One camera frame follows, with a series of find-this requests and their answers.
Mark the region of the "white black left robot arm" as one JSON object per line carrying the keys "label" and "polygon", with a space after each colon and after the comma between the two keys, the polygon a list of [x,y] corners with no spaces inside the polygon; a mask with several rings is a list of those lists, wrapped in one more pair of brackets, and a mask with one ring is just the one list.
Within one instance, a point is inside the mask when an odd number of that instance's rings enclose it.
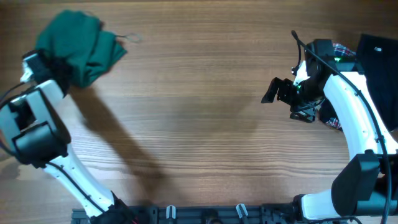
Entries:
{"label": "white black left robot arm", "polygon": [[67,95],[70,66],[33,50],[22,58],[20,94],[1,97],[1,147],[21,164],[57,179],[82,205],[89,223],[133,223],[134,214],[99,183],[72,148],[55,107]]}

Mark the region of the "green cloth bag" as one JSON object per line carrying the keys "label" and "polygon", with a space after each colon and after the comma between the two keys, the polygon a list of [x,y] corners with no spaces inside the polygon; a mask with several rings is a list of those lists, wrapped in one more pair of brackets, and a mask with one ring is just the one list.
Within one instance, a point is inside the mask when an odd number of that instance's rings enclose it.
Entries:
{"label": "green cloth bag", "polygon": [[103,22],[83,11],[64,10],[39,34],[35,49],[72,67],[70,81],[87,88],[127,54],[121,39],[139,43],[136,33],[117,34],[103,29]]}

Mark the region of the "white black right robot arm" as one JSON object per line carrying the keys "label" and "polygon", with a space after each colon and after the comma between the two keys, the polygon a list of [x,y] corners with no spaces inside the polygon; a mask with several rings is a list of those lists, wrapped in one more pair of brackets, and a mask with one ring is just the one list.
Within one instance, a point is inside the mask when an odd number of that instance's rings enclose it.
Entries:
{"label": "white black right robot arm", "polygon": [[289,222],[322,223],[397,215],[397,142],[368,91],[364,68],[354,57],[337,56],[328,39],[298,42],[293,80],[274,78],[263,103],[283,101],[290,118],[311,123],[328,101],[346,138],[349,163],[331,188],[298,195],[284,205]]}

